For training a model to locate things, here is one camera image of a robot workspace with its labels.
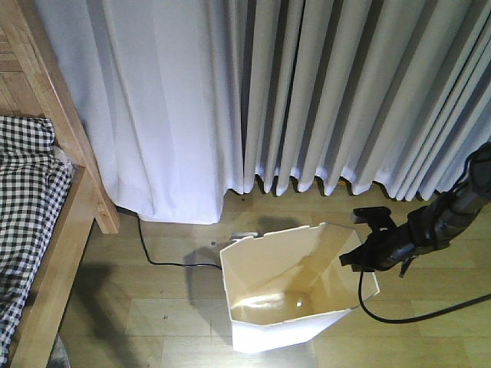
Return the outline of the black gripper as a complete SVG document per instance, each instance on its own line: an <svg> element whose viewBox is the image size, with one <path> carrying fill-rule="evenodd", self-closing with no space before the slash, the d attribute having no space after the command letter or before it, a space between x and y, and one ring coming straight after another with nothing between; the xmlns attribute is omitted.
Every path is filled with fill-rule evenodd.
<svg viewBox="0 0 491 368"><path fill-rule="evenodd" d="M399 262L415 258L415 245L407 225L369 235L364 243L366 269L387 271Z"/></svg>

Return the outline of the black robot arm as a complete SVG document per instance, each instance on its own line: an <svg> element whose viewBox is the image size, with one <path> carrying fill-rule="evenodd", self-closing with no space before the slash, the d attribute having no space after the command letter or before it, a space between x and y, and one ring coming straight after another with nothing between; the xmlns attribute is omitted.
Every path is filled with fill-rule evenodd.
<svg viewBox="0 0 491 368"><path fill-rule="evenodd" d="M386 271L399 262L443 250L488 204L490 143L484 143L466 159L464 172L451 190L440 194L431 204L410 212L404 224L382 232L369 242L364 266Z"/></svg>

